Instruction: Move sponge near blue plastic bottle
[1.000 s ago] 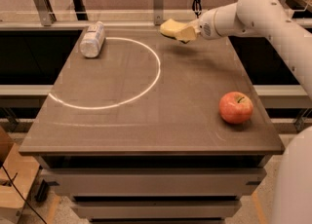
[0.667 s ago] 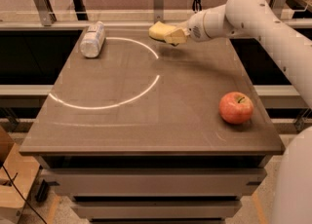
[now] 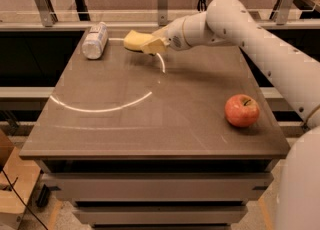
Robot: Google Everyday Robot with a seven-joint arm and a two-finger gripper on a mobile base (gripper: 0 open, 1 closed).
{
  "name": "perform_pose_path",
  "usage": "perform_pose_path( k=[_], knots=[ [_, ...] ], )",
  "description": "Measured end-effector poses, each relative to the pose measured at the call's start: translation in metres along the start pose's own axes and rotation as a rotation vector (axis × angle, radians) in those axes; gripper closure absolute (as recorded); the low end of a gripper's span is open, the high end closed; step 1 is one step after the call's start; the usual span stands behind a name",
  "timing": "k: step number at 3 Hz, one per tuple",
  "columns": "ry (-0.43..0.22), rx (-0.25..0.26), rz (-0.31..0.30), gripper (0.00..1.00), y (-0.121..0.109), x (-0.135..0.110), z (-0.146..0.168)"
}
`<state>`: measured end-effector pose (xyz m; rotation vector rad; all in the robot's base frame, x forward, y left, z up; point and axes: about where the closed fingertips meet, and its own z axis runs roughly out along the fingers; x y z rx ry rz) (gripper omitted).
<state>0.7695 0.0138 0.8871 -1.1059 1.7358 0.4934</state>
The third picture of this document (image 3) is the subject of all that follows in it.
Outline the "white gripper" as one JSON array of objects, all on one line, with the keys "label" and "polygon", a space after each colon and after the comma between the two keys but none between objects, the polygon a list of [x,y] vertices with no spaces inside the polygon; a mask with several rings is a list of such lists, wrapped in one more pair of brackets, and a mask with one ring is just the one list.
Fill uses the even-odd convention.
[{"label": "white gripper", "polygon": [[190,46],[186,42],[184,35],[185,20],[185,17],[175,19],[167,26],[152,32],[152,35],[156,38],[143,43],[141,45],[141,51],[144,54],[157,54],[165,52],[168,46],[177,51],[189,49]]}]

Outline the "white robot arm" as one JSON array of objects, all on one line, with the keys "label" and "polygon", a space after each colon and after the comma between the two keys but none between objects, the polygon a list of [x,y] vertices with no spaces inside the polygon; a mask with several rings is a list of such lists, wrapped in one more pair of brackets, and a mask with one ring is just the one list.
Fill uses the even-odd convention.
[{"label": "white robot arm", "polygon": [[309,130],[282,168],[275,230],[320,230],[320,62],[271,34],[239,0],[213,0],[207,10],[155,31],[143,52],[186,50],[226,41],[239,46]]}]

